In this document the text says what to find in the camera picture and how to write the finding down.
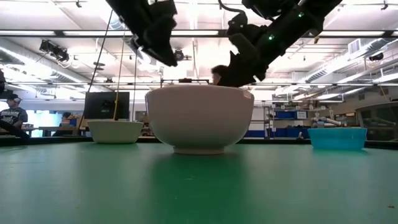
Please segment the black computer monitor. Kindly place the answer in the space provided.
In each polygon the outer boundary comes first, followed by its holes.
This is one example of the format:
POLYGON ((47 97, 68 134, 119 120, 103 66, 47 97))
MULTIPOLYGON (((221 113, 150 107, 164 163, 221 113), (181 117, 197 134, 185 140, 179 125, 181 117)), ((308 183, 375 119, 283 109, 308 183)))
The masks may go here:
POLYGON ((89 92, 85 96, 85 119, 128 119, 128 92, 89 92))

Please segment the small white bowl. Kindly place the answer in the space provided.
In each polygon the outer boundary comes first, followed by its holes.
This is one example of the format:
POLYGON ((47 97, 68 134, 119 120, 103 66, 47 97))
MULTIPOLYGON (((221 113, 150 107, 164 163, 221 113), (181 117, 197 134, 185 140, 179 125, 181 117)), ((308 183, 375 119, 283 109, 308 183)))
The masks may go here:
POLYGON ((144 127, 142 122, 89 121, 93 141, 98 144, 134 144, 144 127))

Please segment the large white notched bowl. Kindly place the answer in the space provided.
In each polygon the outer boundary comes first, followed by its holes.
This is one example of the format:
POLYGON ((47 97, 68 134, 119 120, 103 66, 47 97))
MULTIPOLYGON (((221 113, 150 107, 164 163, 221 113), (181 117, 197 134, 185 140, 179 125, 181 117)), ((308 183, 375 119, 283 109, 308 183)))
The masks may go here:
POLYGON ((146 94, 150 128, 179 154, 222 154, 249 128, 254 95, 241 88, 174 85, 146 94))

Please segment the seated person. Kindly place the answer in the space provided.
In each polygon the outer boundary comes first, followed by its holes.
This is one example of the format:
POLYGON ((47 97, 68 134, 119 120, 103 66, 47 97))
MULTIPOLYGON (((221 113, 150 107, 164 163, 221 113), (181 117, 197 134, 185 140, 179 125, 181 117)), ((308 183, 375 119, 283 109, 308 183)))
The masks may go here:
MULTIPOLYGON (((71 112, 64 112, 62 114, 62 120, 61 123, 59 124, 60 127, 67 127, 70 125, 70 120, 69 117, 71 116, 71 112)), ((65 136, 65 135, 72 135, 73 131, 62 131, 62 130, 57 130, 52 136, 53 137, 60 137, 60 136, 65 136)))

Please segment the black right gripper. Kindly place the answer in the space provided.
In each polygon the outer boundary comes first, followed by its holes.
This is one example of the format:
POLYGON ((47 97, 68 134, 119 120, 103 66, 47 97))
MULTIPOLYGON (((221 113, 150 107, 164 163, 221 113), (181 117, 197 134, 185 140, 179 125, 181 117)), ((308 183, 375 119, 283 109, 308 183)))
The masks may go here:
POLYGON ((289 13, 283 13, 270 25, 250 24, 244 13, 239 13, 228 22, 226 35, 238 49, 238 54, 229 52, 228 87, 242 87, 262 81, 266 67, 290 46, 288 35, 289 13))

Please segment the black overhead frame bar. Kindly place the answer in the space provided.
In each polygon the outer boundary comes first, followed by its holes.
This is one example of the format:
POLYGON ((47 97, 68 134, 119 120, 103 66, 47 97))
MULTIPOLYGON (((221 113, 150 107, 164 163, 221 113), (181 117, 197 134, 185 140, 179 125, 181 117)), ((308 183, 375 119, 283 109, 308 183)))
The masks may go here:
MULTIPOLYGON (((123 30, 0 30, 0 37, 49 37, 49 38, 121 38, 131 37, 130 31, 123 30)), ((171 38, 225 38, 226 30, 173 30, 171 38)), ((353 38, 398 38, 398 30, 325 30, 318 34, 323 39, 353 38)))

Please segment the glass display cabinet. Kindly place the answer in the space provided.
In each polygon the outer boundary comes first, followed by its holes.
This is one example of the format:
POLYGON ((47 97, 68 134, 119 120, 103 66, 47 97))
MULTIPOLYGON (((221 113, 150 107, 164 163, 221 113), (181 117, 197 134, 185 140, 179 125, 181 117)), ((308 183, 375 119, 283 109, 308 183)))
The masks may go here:
POLYGON ((398 101, 357 108, 356 114, 368 141, 398 142, 398 101))

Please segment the row of blue floor bins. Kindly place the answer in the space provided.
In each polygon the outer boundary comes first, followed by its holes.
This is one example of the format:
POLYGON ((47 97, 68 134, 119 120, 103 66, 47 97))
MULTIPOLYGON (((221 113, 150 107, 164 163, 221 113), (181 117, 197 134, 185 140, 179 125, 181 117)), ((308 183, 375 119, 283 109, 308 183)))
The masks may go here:
POLYGON ((262 130, 248 130, 245 138, 298 138, 302 133, 304 139, 309 139, 307 128, 267 128, 262 130))

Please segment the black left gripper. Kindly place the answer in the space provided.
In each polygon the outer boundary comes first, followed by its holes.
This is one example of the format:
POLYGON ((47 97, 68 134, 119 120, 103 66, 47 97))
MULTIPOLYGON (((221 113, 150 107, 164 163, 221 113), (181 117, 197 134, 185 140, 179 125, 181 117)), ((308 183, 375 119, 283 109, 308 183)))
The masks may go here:
POLYGON ((177 25, 174 0, 105 0, 136 34, 136 43, 142 51, 169 67, 177 60, 170 45, 171 33, 177 25))

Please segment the blue storage bins on shelf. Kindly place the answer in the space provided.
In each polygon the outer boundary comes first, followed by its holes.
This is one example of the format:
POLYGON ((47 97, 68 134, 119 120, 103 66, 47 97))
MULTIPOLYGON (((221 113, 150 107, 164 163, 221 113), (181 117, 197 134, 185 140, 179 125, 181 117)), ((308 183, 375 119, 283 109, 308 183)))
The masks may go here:
POLYGON ((307 111, 276 111, 275 119, 303 120, 308 118, 307 111))

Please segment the black ceiling spotlight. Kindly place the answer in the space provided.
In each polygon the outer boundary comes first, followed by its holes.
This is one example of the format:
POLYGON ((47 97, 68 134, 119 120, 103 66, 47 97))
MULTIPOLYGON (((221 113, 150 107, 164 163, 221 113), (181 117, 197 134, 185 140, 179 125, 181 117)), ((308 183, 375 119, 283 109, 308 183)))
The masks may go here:
POLYGON ((55 45, 49 40, 42 40, 39 50, 44 54, 54 57, 59 62, 67 62, 70 59, 67 49, 55 45))

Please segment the blue plastic bowl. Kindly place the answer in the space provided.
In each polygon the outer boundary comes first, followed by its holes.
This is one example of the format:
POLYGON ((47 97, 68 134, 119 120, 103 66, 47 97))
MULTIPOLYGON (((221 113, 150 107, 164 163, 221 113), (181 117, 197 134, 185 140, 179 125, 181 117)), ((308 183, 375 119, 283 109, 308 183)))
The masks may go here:
POLYGON ((311 128, 308 130, 315 149, 362 150, 367 128, 311 128))

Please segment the black metal shelf frame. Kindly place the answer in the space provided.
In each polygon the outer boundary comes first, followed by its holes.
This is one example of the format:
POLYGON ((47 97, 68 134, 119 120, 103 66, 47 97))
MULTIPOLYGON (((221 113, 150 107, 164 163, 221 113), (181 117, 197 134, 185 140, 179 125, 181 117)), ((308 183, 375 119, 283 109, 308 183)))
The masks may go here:
POLYGON ((179 78, 179 79, 161 79, 160 87, 177 86, 177 85, 209 85, 209 79, 192 79, 192 78, 179 78))

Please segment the black table edge rail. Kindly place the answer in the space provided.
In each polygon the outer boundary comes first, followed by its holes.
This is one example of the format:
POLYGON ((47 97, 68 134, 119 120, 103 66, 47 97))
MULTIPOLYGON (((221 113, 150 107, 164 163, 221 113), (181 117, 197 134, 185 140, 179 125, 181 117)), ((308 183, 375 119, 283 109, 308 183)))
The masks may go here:
MULTIPOLYGON (((76 142, 92 142, 90 137, 41 137, 41 138, 9 138, 7 136, 0 136, 0 147, 9 146, 25 146, 25 145, 39 145, 39 144, 64 144, 76 142)), ((311 144, 309 139, 242 139, 238 144, 311 144)), ((398 142, 393 141, 366 141, 365 148, 387 149, 398 151, 398 142)))

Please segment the person behind bowl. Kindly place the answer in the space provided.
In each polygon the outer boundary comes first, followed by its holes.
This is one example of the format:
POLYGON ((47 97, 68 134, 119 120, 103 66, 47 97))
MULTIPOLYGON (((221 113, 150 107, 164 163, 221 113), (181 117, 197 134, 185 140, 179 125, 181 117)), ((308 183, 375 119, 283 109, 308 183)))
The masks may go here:
POLYGON ((217 65, 211 69, 213 84, 218 86, 228 85, 229 68, 226 65, 217 65))

